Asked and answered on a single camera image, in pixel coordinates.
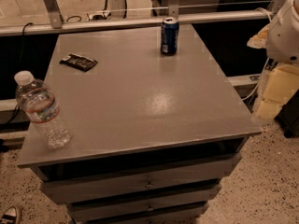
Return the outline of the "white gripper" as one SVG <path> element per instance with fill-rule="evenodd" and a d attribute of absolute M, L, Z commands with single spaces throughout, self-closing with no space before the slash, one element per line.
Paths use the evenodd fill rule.
<path fill-rule="evenodd" d="M 269 25 L 251 37 L 247 46 L 265 49 L 278 66 L 261 77 L 253 117 L 271 120 L 299 90 L 299 0 L 287 0 Z"/>

